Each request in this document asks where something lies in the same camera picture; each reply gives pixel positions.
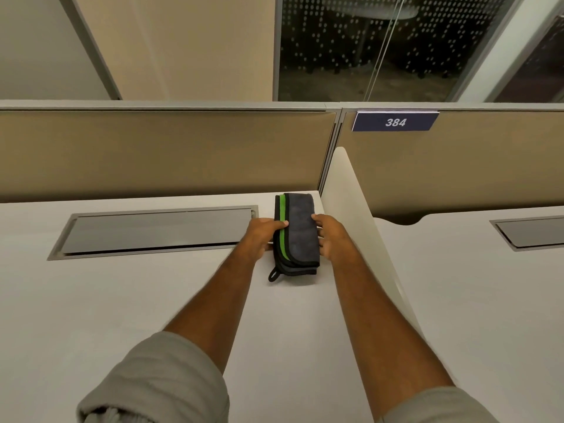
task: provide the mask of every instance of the white divider panel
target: white divider panel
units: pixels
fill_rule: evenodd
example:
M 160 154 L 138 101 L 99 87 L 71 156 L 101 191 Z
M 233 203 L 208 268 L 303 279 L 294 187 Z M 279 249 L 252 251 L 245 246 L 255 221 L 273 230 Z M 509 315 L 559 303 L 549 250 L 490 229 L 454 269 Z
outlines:
M 323 209 L 344 225 L 388 297 L 421 333 L 352 168 L 347 151 L 336 148 L 321 195 Z

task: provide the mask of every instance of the white desk surface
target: white desk surface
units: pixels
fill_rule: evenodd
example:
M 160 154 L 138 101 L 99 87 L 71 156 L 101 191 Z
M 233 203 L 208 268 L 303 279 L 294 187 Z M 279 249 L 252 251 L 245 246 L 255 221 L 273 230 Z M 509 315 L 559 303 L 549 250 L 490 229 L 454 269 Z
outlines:
M 78 401 L 198 291 L 229 249 L 47 261 L 72 213 L 258 205 L 277 193 L 0 205 L 0 409 L 73 421 Z M 317 192 L 316 210 L 322 212 Z M 256 266 L 225 372 L 229 420 L 369 422 L 330 264 L 270 284 Z
M 515 252 L 489 222 L 551 215 L 564 206 L 375 219 L 427 341 L 501 423 L 564 416 L 564 248 Z

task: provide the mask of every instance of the number sign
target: number sign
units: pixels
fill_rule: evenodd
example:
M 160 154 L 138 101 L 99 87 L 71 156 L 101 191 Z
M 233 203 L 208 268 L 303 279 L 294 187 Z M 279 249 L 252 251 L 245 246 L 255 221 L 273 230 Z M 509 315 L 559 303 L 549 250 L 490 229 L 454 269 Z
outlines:
M 437 111 L 359 111 L 352 131 L 428 131 L 437 117 Z

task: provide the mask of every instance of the cubicle partition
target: cubicle partition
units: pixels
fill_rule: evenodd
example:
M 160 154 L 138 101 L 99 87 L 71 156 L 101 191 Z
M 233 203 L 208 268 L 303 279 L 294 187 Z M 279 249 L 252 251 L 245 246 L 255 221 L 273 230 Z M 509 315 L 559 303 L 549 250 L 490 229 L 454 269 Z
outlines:
M 292 103 L 4 105 L 0 202 L 316 189 L 339 111 Z
M 374 216 L 564 204 L 558 104 L 0 103 L 0 202 L 323 191 L 337 146 Z M 438 111 L 353 132 L 358 111 Z
M 440 112 L 428 131 L 353 132 L 360 110 Z M 559 104 L 344 104 L 335 146 L 374 216 L 564 204 Z

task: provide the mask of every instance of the sleeve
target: sleeve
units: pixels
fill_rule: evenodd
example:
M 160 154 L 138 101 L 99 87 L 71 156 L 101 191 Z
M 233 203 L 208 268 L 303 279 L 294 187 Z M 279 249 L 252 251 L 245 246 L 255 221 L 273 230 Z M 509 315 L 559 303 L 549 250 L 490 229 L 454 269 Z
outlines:
M 379 423 L 498 423 L 476 399 L 458 387 L 436 387 L 399 404 Z
M 84 423 L 227 423 L 221 372 L 187 339 L 159 332 L 140 342 L 78 405 Z

